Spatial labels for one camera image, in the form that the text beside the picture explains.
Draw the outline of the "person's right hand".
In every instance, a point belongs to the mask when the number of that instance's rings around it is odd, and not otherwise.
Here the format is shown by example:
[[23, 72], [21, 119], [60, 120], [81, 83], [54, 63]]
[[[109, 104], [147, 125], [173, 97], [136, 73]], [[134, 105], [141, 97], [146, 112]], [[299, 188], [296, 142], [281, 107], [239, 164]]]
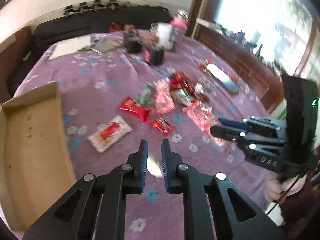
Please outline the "person's right hand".
[[307, 175], [303, 178], [299, 178], [299, 180], [291, 187], [286, 195], [284, 193], [288, 190], [288, 188], [295, 182], [297, 177], [289, 178], [284, 182], [280, 182], [278, 179], [278, 174], [274, 172], [270, 172], [265, 178], [265, 189], [264, 189], [264, 197], [268, 203], [271, 202], [280, 202], [283, 203], [284, 200], [293, 194], [299, 192], [305, 182]]

